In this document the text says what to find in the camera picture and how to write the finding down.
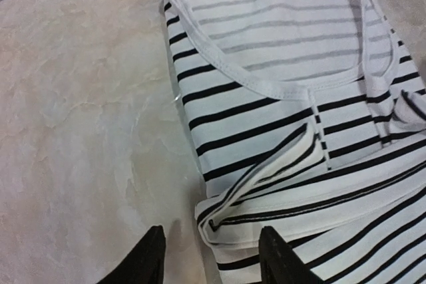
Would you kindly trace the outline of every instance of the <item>striped shirt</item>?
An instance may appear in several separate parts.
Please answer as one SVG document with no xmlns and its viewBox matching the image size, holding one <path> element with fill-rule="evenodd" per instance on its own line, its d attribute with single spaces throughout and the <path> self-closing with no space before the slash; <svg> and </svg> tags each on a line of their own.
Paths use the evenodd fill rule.
<svg viewBox="0 0 426 284">
<path fill-rule="evenodd" d="M 166 0 L 164 11 L 182 102 L 206 181 L 208 199 L 197 208 L 199 230 L 214 247 L 224 283 L 250 283 L 256 276 L 260 280 L 254 253 L 258 233 L 253 231 L 259 225 L 286 229 L 297 220 L 301 230 L 280 232 L 284 239 L 300 243 L 309 254 L 320 243 L 326 254 L 338 241 L 349 241 L 343 229 L 373 223 L 396 208 L 397 201 L 419 192 L 422 167 L 407 166 L 410 156 L 393 156 L 366 171 L 357 166 L 368 157 L 402 148 L 412 137 L 421 139 L 419 132 L 426 129 L 424 84 L 375 0 Z M 259 173 L 265 163 L 275 171 Z M 387 189 L 380 180 L 417 166 L 413 179 L 401 182 L 404 187 L 395 183 Z M 333 183 L 339 181 L 340 188 L 327 189 L 322 177 L 336 172 L 341 173 Z M 363 187 L 372 188 L 365 196 L 363 188 L 351 184 L 356 176 L 366 179 Z M 377 189 L 373 183 L 386 187 Z M 384 196 L 394 189 L 393 198 Z M 309 202 L 306 190 L 319 200 Z M 355 195 L 323 206 L 322 190 L 329 192 L 323 197 L 330 197 L 332 190 L 336 197 Z M 301 207 L 312 207 L 313 216 L 288 206 L 288 198 L 296 195 Z M 293 219 L 276 215 L 269 206 L 273 199 L 278 211 L 293 212 Z M 425 211 L 425 202 L 409 207 L 415 215 Z M 338 212 L 347 216 L 338 217 Z M 401 214 L 386 223 L 402 226 Z M 266 222 L 259 222 L 258 215 L 266 216 Z M 314 223 L 315 216 L 321 217 L 318 225 L 306 223 Z M 333 272 L 339 267 L 332 265 L 338 262 L 315 264 L 328 269 L 320 271 L 309 264 L 311 255 L 294 247 L 322 279 L 355 283 L 352 277 L 358 279 L 355 274 L 363 269 L 352 270 L 348 263 L 355 260 L 342 259 L 339 267 L 351 271 L 337 278 Z M 416 269 L 410 279 L 418 276 Z"/>
</svg>

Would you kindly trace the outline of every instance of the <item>neckline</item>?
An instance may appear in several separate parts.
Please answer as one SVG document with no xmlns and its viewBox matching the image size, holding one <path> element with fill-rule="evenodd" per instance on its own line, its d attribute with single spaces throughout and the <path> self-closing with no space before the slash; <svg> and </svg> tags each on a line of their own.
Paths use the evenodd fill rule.
<svg viewBox="0 0 426 284">
<path fill-rule="evenodd" d="M 365 0 L 359 0 L 361 5 L 362 48 L 360 62 L 344 71 L 333 74 L 324 74 L 303 80 L 272 80 L 260 78 L 240 65 L 231 61 L 227 55 L 214 44 L 212 39 L 203 31 L 201 25 L 195 19 L 188 0 L 169 0 L 178 11 L 180 22 L 186 34 L 190 38 L 196 50 L 213 67 L 224 73 L 237 83 L 257 92 L 258 94 L 278 100 L 308 100 L 311 90 L 325 90 L 354 82 L 363 76 L 371 82 L 372 91 L 383 92 L 388 90 L 396 72 L 396 48 L 397 39 L 390 31 L 387 32 L 391 41 L 391 62 L 380 76 L 374 76 L 364 72 L 367 69 L 369 55 L 367 50 L 367 36 L 365 34 Z M 382 23 L 385 22 L 383 14 L 375 0 L 371 0 L 379 13 Z"/>
</svg>

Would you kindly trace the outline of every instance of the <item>black stripe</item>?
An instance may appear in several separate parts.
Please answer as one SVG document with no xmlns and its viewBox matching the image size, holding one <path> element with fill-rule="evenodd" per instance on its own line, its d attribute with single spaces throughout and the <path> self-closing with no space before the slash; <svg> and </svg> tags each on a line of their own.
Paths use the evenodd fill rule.
<svg viewBox="0 0 426 284">
<path fill-rule="evenodd" d="M 209 71 L 213 71 L 213 70 L 216 70 L 216 68 L 214 68 L 212 65 L 206 65 L 206 66 L 201 66 L 201 67 L 189 69 L 189 70 L 183 71 L 183 72 L 178 74 L 178 81 L 181 81 L 182 79 L 188 78 L 189 76 L 195 76 L 196 74 L 209 72 Z"/>
<path fill-rule="evenodd" d="M 373 118 L 373 121 L 374 121 L 375 123 L 380 123 L 380 122 L 389 122 L 389 121 L 391 120 L 391 118 L 392 118 L 392 114 L 393 114 L 393 113 L 388 114 L 387 116 L 375 116 L 375 117 Z"/>
<path fill-rule="evenodd" d="M 297 171 L 297 172 L 291 174 L 290 176 L 286 176 L 285 178 L 276 180 L 273 183 L 269 183 L 269 184 L 265 184 L 263 186 L 258 186 L 258 187 L 252 188 L 249 192 L 247 192 L 246 194 L 244 194 L 244 197 L 249 196 L 249 195 L 251 195 L 253 193 L 260 192 L 262 190 L 268 189 L 268 188 L 270 188 L 272 186 L 275 186 L 276 184 L 279 184 L 279 183 L 281 183 L 283 181 L 291 180 L 291 178 L 294 178 L 295 176 L 299 176 L 300 174 L 302 174 L 302 173 L 304 173 L 304 172 L 312 169 L 313 167 L 318 166 L 318 165 L 320 165 L 321 163 L 324 163 L 324 162 L 325 162 L 325 158 L 322 158 L 320 161 L 318 161 L 318 162 L 316 162 L 314 164 L 311 164 L 310 166 L 307 166 L 307 167 L 301 169 L 300 171 Z M 278 190 L 274 190 L 274 191 L 271 191 L 271 192 L 268 192 L 268 193 L 265 193 L 265 194 L 260 194 L 260 195 L 257 195 L 257 196 L 252 196 L 251 198 L 243 198 L 242 200 L 238 200 L 238 201 L 234 202 L 231 206 L 238 206 L 238 205 L 240 205 L 241 203 L 243 203 L 245 201 L 256 199 L 256 198 L 260 198 L 260 197 L 268 195 L 268 194 L 274 194 L 274 193 L 280 192 L 282 190 L 285 190 L 287 188 L 288 187 L 284 187 L 284 188 L 281 188 L 281 189 L 278 189 Z"/>
<path fill-rule="evenodd" d="M 352 121 L 336 124 L 335 126 L 328 126 L 327 128 L 324 128 L 324 134 L 332 134 L 335 132 L 347 130 L 350 128 L 355 128 L 356 126 L 361 126 L 362 124 L 366 124 L 368 122 L 372 122 L 373 118 L 371 115 L 364 116 L 362 118 L 358 118 Z"/>
<path fill-rule="evenodd" d="M 218 263 L 218 268 L 220 271 L 232 271 L 235 269 L 243 269 L 245 267 L 259 264 L 259 262 L 259 255 L 255 255 L 231 263 Z"/>
<path fill-rule="evenodd" d="M 215 94 L 219 94 L 226 91 L 231 91 L 237 88 L 242 87 L 241 84 L 237 82 L 231 82 L 227 84 L 223 84 L 222 86 L 214 86 L 213 88 L 209 88 L 206 90 L 197 91 L 194 93 L 187 94 L 182 98 L 182 103 L 187 104 L 190 101 L 206 98 L 207 96 L 213 96 Z"/>
<path fill-rule="evenodd" d="M 424 274 L 422 277 L 416 280 L 416 282 L 414 282 L 413 284 L 422 284 L 425 281 L 426 281 L 426 274 Z"/>
<path fill-rule="evenodd" d="M 426 259 L 426 254 L 423 254 L 421 257 L 419 257 L 413 263 L 408 265 L 404 270 L 402 270 L 397 276 L 395 276 L 393 279 L 391 279 L 386 284 L 396 283 L 400 278 L 402 278 L 404 275 L 406 275 L 408 272 L 410 272 L 414 267 L 418 266 L 425 259 Z"/>
<path fill-rule="evenodd" d="M 327 200 L 306 204 L 304 206 L 298 206 L 295 208 L 282 209 L 282 210 L 276 210 L 276 211 L 260 212 L 260 213 L 247 213 L 247 214 L 227 217 L 219 222 L 216 229 L 219 228 L 221 225 L 236 225 L 236 224 L 248 223 L 251 221 L 270 221 L 273 219 L 283 219 L 286 217 L 292 217 L 292 216 L 312 213 L 315 211 L 325 210 L 332 206 L 340 205 L 346 202 L 354 201 L 359 198 L 363 198 L 365 196 L 368 196 L 369 194 L 386 189 L 389 186 L 392 186 L 394 184 L 398 184 L 399 182 L 407 178 L 410 178 L 413 174 L 420 172 L 424 168 L 426 168 L 426 161 L 416 165 L 416 167 L 414 168 L 410 168 L 396 176 L 393 176 L 380 183 L 376 183 L 372 186 L 368 186 L 364 189 L 356 190 L 354 192 L 350 192 L 350 193 L 337 196 L 334 198 L 330 198 Z"/>
<path fill-rule="evenodd" d="M 197 49 L 191 49 L 191 50 L 187 50 L 187 51 L 182 51 L 181 53 L 176 53 L 173 56 L 173 61 L 176 61 L 176 60 L 184 58 L 184 57 L 196 55 L 197 53 L 198 53 Z"/>
<path fill-rule="evenodd" d="M 417 90 L 417 91 L 415 91 L 415 93 L 418 93 L 418 94 L 420 94 L 421 96 L 423 96 L 424 94 L 426 94 L 426 89 L 420 89 L 420 90 Z M 396 99 L 393 99 L 393 102 L 394 103 L 396 103 L 398 101 L 398 99 L 396 98 Z M 391 118 L 391 114 L 389 114 L 388 116 L 377 116 L 377 117 L 375 117 L 375 118 L 373 118 L 374 119 L 374 121 L 376 121 L 376 119 L 378 119 L 378 118 L 383 118 L 383 117 L 385 117 L 385 118 Z"/>
<path fill-rule="evenodd" d="M 168 43 L 169 45 L 173 45 L 174 43 L 177 43 L 178 41 L 181 41 L 182 39 L 185 39 L 187 37 L 188 35 L 186 33 L 180 33 L 179 35 L 176 35 L 173 38 L 170 38 Z"/>
<path fill-rule="evenodd" d="M 410 244 L 407 244 L 402 249 L 400 249 L 396 254 L 394 254 L 390 259 L 388 259 L 385 263 L 380 265 L 380 267 L 378 269 L 376 269 L 373 273 L 368 275 L 362 281 L 358 282 L 358 284 L 364 284 L 364 283 L 371 281 L 374 277 L 378 276 L 382 271 L 384 271 L 390 265 L 395 263 L 403 254 L 407 253 L 409 250 L 418 246 L 420 243 L 423 243 L 425 240 L 426 240 L 426 234 L 423 234 L 421 237 L 419 237 L 415 241 L 412 241 Z"/>
<path fill-rule="evenodd" d="M 362 171 L 362 170 L 368 169 L 370 167 L 378 166 L 382 163 L 392 161 L 393 159 L 404 156 L 404 155 L 406 155 L 410 152 L 416 151 L 420 148 L 424 148 L 425 146 L 426 146 L 426 139 L 423 139 L 421 141 L 410 144 L 409 146 L 406 146 L 406 147 L 401 148 L 399 150 L 390 152 L 388 154 L 384 154 L 384 155 L 382 155 L 378 158 L 373 158 L 373 159 L 370 159 L 370 160 L 365 161 L 365 162 L 354 164 L 352 166 L 347 166 L 347 167 L 342 168 L 342 169 L 327 172 L 325 174 L 316 176 L 316 177 L 314 177 L 314 178 L 312 178 L 308 181 L 302 181 L 302 182 L 293 184 L 291 186 L 287 186 L 287 187 L 283 188 L 283 190 L 298 188 L 300 186 L 304 186 L 304 185 L 307 185 L 307 184 L 318 183 L 318 182 L 334 179 L 334 178 L 339 177 L 339 176 L 344 176 L 344 175 L 347 175 L 347 174 L 350 174 L 350 173 Z"/>
<path fill-rule="evenodd" d="M 419 132 L 416 131 L 416 132 L 391 133 L 390 135 L 384 136 L 383 138 L 381 138 L 381 143 L 386 144 L 386 143 L 390 143 L 394 140 L 405 139 L 405 138 L 408 138 L 409 136 L 412 136 L 416 133 L 419 133 Z"/>
<path fill-rule="evenodd" d="M 277 152 L 280 148 L 283 148 L 288 142 L 290 142 L 293 138 L 291 137 L 292 134 L 295 132 L 305 132 L 307 128 L 307 124 L 302 124 L 298 129 L 294 130 L 289 136 L 287 136 L 282 142 L 280 142 L 274 149 L 274 152 Z M 197 224 L 200 224 L 207 216 L 208 214 L 212 213 L 216 208 L 220 207 L 225 201 L 228 200 L 228 198 L 235 194 L 244 184 L 240 185 L 240 182 L 246 178 L 249 174 L 251 174 L 256 168 L 258 168 L 260 164 L 256 164 L 255 166 L 252 166 L 247 171 L 244 172 L 242 176 L 238 178 L 238 180 L 234 183 L 234 185 L 229 188 L 226 191 L 225 196 L 217 203 L 211 205 L 209 208 L 206 208 L 203 212 L 201 212 L 197 217 Z"/>
<path fill-rule="evenodd" d="M 399 59 L 399 64 L 406 63 L 407 61 L 411 61 L 411 60 L 413 60 L 413 58 L 411 58 L 411 56 L 404 56 L 404 57 Z"/>
<path fill-rule="evenodd" d="M 318 233 L 318 234 L 313 234 L 310 236 L 306 236 L 306 237 L 302 237 L 301 239 L 294 239 L 293 241 L 288 242 L 288 245 L 292 248 L 295 249 L 315 238 L 317 238 L 320 235 L 323 235 L 327 233 L 327 231 L 322 232 L 322 233 Z M 247 257 L 245 259 L 241 259 L 239 261 L 234 261 L 234 262 L 229 262 L 229 263 L 218 263 L 218 268 L 220 271 L 233 271 L 236 269 L 243 269 L 245 267 L 249 267 L 249 266 L 253 266 L 255 264 L 259 264 L 260 263 L 260 259 L 259 259 L 259 255 L 254 255 L 251 257 Z"/>
<path fill-rule="evenodd" d="M 411 79 L 420 78 L 420 75 L 417 71 L 413 73 L 406 74 L 405 76 L 399 76 L 395 79 L 393 79 L 392 84 L 402 83 Z"/>
<path fill-rule="evenodd" d="M 171 4 L 171 3 L 167 3 L 167 4 L 164 6 L 164 11 L 169 10 L 171 7 L 172 7 L 172 4 Z"/>
<path fill-rule="evenodd" d="M 375 96 L 375 97 L 367 97 L 367 103 L 380 103 L 386 100 L 387 98 L 390 98 L 391 93 L 389 91 L 386 91 L 385 93 Z"/>
<path fill-rule="evenodd" d="M 222 166 L 220 168 L 214 169 L 214 170 L 210 170 L 209 172 L 203 174 L 204 176 L 204 181 L 210 181 L 212 179 L 216 179 L 219 178 L 221 176 L 224 176 L 225 174 L 229 174 L 244 168 L 247 168 L 248 166 L 252 166 L 254 164 L 259 163 L 260 161 L 262 161 L 265 156 L 269 155 L 270 151 L 261 153 L 261 154 L 257 154 L 255 156 L 250 156 L 249 158 L 245 158 L 243 160 L 234 162 L 232 164 L 228 164 L 226 166 Z"/>
<path fill-rule="evenodd" d="M 426 121 L 426 114 L 422 110 L 420 110 L 420 108 L 413 101 L 410 100 L 410 98 L 408 97 L 407 91 L 402 92 L 402 97 L 405 103 L 407 103 L 408 106 L 412 109 L 412 111 L 414 111 L 416 115 L 418 115 L 420 118 Z"/>
<path fill-rule="evenodd" d="M 414 220 L 410 221 L 409 223 L 402 225 L 401 227 L 399 227 L 398 229 L 390 233 L 387 237 L 382 239 L 379 243 L 377 243 L 367 254 L 365 254 L 361 259 L 356 261 L 356 263 L 352 264 L 350 267 L 348 267 L 344 271 L 341 271 L 335 274 L 333 277 L 330 277 L 329 279 L 327 279 L 326 283 L 327 284 L 334 283 L 338 281 L 339 279 L 341 279 L 342 277 L 345 277 L 347 274 L 351 273 L 352 271 L 356 270 L 358 267 L 360 267 L 366 261 L 368 261 L 374 254 L 376 254 L 382 247 L 388 244 L 391 240 L 395 239 L 396 237 L 398 237 L 399 235 L 401 235 L 408 229 L 411 229 L 413 226 L 423 221 L 425 217 L 426 217 L 426 212 L 420 215 L 419 217 L 415 218 Z"/>
<path fill-rule="evenodd" d="M 380 142 L 379 136 L 374 136 L 373 138 L 363 140 L 354 144 L 351 144 L 349 146 L 344 146 L 343 148 L 336 149 L 333 151 L 329 151 L 330 159 L 337 158 L 338 156 L 344 156 L 345 154 L 355 152 L 360 149 L 364 149 L 368 146 L 372 146 L 375 143 Z"/>
<path fill-rule="evenodd" d="M 248 166 L 251 166 L 253 164 L 259 164 L 260 162 L 263 162 L 270 156 L 274 155 L 276 152 L 280 151 L 284 146 L 289 144 L 298 136 L 303 134 L 306 131 L 306 127 L 307 127 L 306 124 L 301 125 L 299 128 L 294 130 L 291 134 L 287 135 L 284 140 L 282 140 L 277 146 L 275 146 L 271 150 L 257 154 L 255 156 L 250 156 L 249 158 L 234 162 L 232 164 L 228 164 L 226 166 L 222 166 L 221 168 L 217 168 L 215 170 L 211 170 L 205 173 L 204 179 L 206 181 L 209 181 L 214 178 L 219 178 L 220 176 L 223 176 L 225 174 L 229 174 L 231 172 L 235 172 L 237 170 L 247 168 Z"/>
<path fill-rule="evenodd" d="M 175 16 L 174 18 L 171 18 L 171 19 L 167 20 L 166 26 L 168 27 L 168 26 L 170 26 L 173 23 L 177 23 L 179 20 L 180 20 L 179 16 Z"/>
<path fill-rule="evenodd" d="M 209 122 L 219 121 L 225 118 L 229 118 L 231 116 L 235 116 L 237 114 L 241 114 L 244 112 L 252 111 L 257 108 L 261 108 L 263 106 L 268 106 L 272 103 L 278 102 L 279 100 L 274 100 L 271 98 L 265 98 L 261 100 L 257 100 L 254 102 L 250 102 L 247 104 L 243 104 L 241 106 L 235 106 L 234 108 L 229 108 L 227 110 L 217 112 L 214 114 L 209 114 L 208 116 L 200 116 L 198 118 L 195 118 L 194 120 L 191 120 L 189 122 L 189 128 L 192 130 L 195 127 Z"/>
<path fill-rule="evenodd" d="M 323 234 L 325 234 L 327 232 L 328 231 L 321 232 L 321 233 L 318 233 L 318 234 L 309 235 L 309 236 L 305 236 L 305 237 L 302 237 L 300 239 L 294 239 L 293 241 L 288 242 L 288 245 L 292 249 L 295 249 L 295 248 L 297 248 L 297 247 L 299 247 L 299 246 L 301 246 L 301 245 L 303 245 L 303 244 L 305 244 L 307 242 L 312 241 L 313 239 L 315 239 L 315 238 L 319 237 L 320 235 L 323 235 Z"/>
<path fill-rule="evenodd" d="M 362 94 L 360 96 L 353 96 L 351 98 L 343 99 L 340 101 L 333 101 L 325 104 L 321 104 L 318 106 L 318 111 L 323 112 L 331 109 L 341 108 L 342 106 L 348 106 L 350 104 L 358 103 L 365 101 L 367 96 Z"/>
<path fill-rule="evenodd" d="M 334 257 L 338 256 L 340 253 L 343 253 L 344 251 L 348 250 L 351 246 L 361 241 L 363 237 L 365 237 L 370 231 L 375 229 L 377 226 L 387 221 L 394 215 L 398 214 L 400 211 L 404 210 L 405 208 L 408 208 L 415 202 L 421 200 L 425 195 L 426 195 L 426 188 L 423 188 L 418 194 L 398 204 L 393 209 L 389 210 L 388 212 L 384 213 L 383 215 L 381 215 L 380 217 L 378 217 L 377 219 L 369 223 L 365 228 L 363 228 L 360 232 L 354 235 L 351 239 L 333 248 L 332 250 L 328 251 L 324 255 L 310 261 L 309 263 L 306 264 L 306 266 L 309 267 L 310 269 L 313 269 L 314 267 L 317 267 L 318 265 L 324 264 L 330 259 L 333 259 Z"/>
<path fill-rule="evenodd" d="M 286 166 L 284 166 L 284 167 L 282 167 L 282 168 L 280 168 L 278 171 L 276 171 L 274 174 L 272 174 L 271 176 L 267 176 L 267 177 L 265 177 L 265 178 L 261 178 L 260 180 L 259 180 L 259 183 L 260 182 L 265 182 L 265 181 L 267 181 L 267 180 L 270 180 L 270 179 L 272 179 L 273 177 L 275 177 L 275 176 L 277 176 L 278 174 L 281 174 L 282 172 L 284 172 L 284 171 L 286 171 L 286 170 L 288 170 L 288 169 L 290 169 L 290 168 L 293 168 L 294 166 L 297 166 L 300 162 L 302 162 L 303 160 L 305 160 L 308 156 L 310 156 L 311 154 L 312 154 L 312 152 L 314 152 L 314 150 L 315 150 L 315 145 L 316 145 L 316 142 L 317 142 L 317 136 L 314 136 L 314 138 L 312 139 L 312 143 L 310 144 L 310 146 L 309 146 L 309 148 L 308 149 L 306 149 L 305 151 L 304 151 L 304 153 L 302 153 L 300 156 L 298 156 L 298 158 L 297 159 L 295 159 L 292 163 L 290 163 L 290 164 L 288 164 L 288 165 L 286 165 Z"/>
<path fill-rule="evenodd" d="M 222 138 L 222 139 L 219 139 L 219 140 L 204 143 L 196 149 L 197 155 L 201 156 L 204 153 L 206 153 L 207 151 L 217 149 L 217 148 L 221 148 L 223 146 L 227 146 L 227 145 L 239 142 L 239 141 L 243 141 L 245 139 L 252 138 L 254 136 L 261 135 L 263 133 L 267 133 L 269 131 L 276 130 L 278 128 L 282 128 L 283 126 L 287 126 L 291 123 L 295 123 L 297 121 L 303 120 L 304 118 L 307 118 L 307 117 L 311 116 L 312 114 L 313 114 L 313 112 L 312 112 L 311 108 L 305 109 L 303 111 L 300 111 L 300 112 L 293 114 L 291 116 L 288 116 L 286 118 L 283 118 L 283 119 L 280 119 L 280 120 L 277 120 L 277 121 L 273 121 L 273 122 L 268 123 L 268 124 L 264 124 L 263 126 L 259 126 L 257 128 L 253 128 L 253 129 L 250 129 L 250 130 L 247 130 L 247 131 L 243 131 L 243 132 L 234 134 L 232 136 L 227 136 L 226 138 Z"/>
</svg>

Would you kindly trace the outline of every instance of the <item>white marble countertop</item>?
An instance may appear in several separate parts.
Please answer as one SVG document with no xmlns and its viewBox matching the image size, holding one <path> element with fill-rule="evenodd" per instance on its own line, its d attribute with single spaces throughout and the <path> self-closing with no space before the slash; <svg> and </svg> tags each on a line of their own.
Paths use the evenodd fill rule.
<svg viewBox="0 0 426 284">
<path fill-rule="evenodd" d="M 426 0 L 379 2 L 425 75 Z M 163 23 L 160 0 L 0 3 L 0 283 L 95 283 L 155 224 L 165 283 L 219 283 Z"/>
</svg>

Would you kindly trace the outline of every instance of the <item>black and white striped fabric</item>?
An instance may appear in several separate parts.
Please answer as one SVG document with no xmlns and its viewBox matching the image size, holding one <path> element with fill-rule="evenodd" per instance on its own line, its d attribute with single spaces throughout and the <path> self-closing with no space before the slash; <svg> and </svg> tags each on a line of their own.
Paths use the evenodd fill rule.
<svg viewBox="0 0 426 284">
<path fill-rule="evenodd" d="M 377 2 L 164 11 L 223 282 L 260 281 L 265 225 L 326 283 L 422 282 L 426 92 Z"/>
</svg>

